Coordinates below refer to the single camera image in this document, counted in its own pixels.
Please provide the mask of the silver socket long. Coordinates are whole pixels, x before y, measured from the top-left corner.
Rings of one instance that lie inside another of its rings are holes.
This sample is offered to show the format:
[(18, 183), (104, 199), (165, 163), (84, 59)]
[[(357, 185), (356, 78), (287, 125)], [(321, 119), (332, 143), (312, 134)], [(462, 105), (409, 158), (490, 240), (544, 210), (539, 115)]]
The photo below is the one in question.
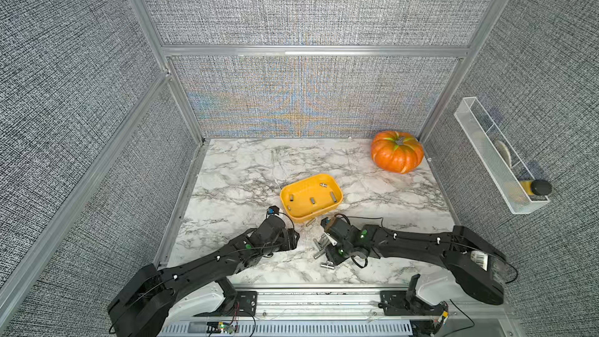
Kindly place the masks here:
[(326, 237), (321, 237), (319, 240), (314, 240), (314, 244), (316, 245), (316, 248), (322, 250), (329, 245), (329, 239)]

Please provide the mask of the silver socket front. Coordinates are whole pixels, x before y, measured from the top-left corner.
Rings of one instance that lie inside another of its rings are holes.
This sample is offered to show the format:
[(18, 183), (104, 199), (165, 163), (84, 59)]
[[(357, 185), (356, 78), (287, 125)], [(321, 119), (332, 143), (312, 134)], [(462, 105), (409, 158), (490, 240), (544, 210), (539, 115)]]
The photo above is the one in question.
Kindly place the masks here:
[(327, 269), (331, 269), (334, 270), (335, 269), (335, 265), (331, 264), (331, 263), (320, 263), (320, 266), (322, 268), (327, 268)]

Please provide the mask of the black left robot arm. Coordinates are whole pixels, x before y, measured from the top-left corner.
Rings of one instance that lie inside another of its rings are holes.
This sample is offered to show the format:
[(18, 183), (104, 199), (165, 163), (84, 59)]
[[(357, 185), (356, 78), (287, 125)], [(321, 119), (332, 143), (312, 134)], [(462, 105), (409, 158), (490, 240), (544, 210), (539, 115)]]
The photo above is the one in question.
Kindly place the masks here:
[(182, 265), (139, 269), (107, 307), (109, 334), (156, 336), (169, 311), (196, 290), (257, 265), (262, 257), (297, 248), (300, 234), (278, 216), (229, 240), (223, 247)]

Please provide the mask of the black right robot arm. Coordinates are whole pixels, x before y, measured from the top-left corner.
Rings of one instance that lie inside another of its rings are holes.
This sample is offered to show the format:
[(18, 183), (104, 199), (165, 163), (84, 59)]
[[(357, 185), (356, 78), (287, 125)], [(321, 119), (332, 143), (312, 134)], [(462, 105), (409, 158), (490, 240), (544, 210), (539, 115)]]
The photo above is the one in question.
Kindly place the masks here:
[(454, 226), (451, 232), (402, 232), (376, 225), (357, 228), (347, 218), (333, 217), (323, 218), (321, 227), (329, 239), (325, 255), (335, 266), (356, 258), (420, 261), (449, 271), (471, 298), (504, 303), (501, 272), (506, 256), (465, 226)]

